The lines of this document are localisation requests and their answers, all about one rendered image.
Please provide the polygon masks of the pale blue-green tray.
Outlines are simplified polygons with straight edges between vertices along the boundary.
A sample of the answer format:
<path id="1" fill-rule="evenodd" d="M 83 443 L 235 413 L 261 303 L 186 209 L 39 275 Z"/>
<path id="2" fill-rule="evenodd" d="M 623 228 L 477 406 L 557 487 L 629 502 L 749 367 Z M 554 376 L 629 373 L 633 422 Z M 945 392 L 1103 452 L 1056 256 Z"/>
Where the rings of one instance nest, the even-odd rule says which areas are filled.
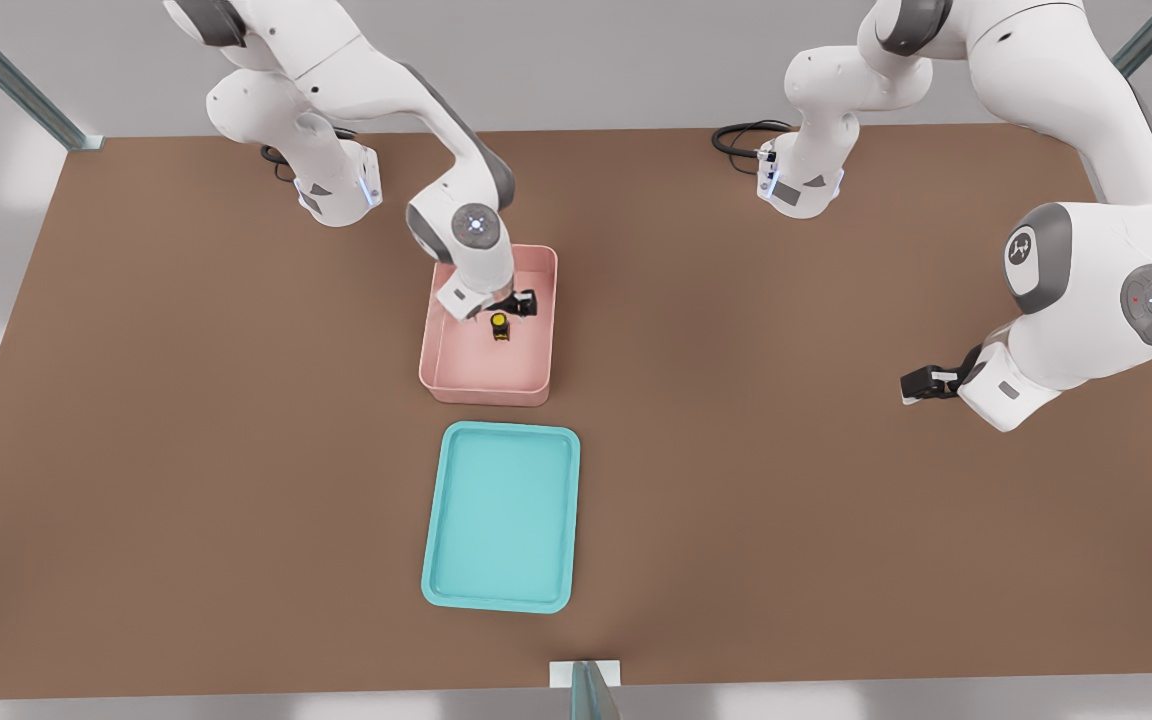
<path id="1" fill-rule="evenodd" d="M 562 611 L 573 592 L 579 455 L 570 429 L 493 420 L 445 429 L 422 562 L 425 600 Z"/>

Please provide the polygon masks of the pink plastic box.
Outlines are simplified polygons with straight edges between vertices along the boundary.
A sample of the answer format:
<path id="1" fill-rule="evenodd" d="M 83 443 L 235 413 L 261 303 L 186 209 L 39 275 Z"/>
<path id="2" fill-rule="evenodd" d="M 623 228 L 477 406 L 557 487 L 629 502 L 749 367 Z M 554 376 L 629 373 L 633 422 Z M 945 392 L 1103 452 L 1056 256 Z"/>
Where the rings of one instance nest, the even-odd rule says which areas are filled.
<path id="1" fill-rule="evenodd" d="M 457 323 L 435 300 L 453 274 L 435 264 L 429 314 L 422 333 L 419 379 L 444 404 L 543 406 L 550 395 L 556 314 L 558 253 L 550 247 L 515 245 L 515 279 L 536 291 L 539 314 L 509 319 L 509 340 L 493 338 L 490 314 Z"/>

